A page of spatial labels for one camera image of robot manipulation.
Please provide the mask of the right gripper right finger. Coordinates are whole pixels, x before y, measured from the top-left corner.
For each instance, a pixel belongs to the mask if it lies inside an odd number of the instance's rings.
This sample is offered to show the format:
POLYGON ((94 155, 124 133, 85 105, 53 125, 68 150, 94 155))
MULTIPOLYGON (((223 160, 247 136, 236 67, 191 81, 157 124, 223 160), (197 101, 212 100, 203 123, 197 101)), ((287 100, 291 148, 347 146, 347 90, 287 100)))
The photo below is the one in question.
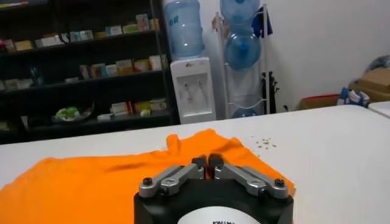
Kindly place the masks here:
POLYGON ((220 154, 212 153, 208 157, 208 173, 216 180, 235 180, 257 197, 268 193, 274 198, 288 198, 288 186, 283 179, 272 179, 249 166, 234 166, 220 154))

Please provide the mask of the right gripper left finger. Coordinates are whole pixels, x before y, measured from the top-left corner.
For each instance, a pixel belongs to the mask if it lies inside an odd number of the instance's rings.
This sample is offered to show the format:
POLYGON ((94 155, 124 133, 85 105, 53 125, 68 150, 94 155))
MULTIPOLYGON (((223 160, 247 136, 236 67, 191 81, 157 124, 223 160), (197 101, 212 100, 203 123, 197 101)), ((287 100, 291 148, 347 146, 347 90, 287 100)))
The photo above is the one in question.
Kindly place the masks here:
POLYGON ((177 194, 187 180, 204 180, 206 177, 206 157, 193 158, 187 166, 171 166, 154 177, 146 177, 139 186, 140 197, 154 197, 161 192, 177 194))

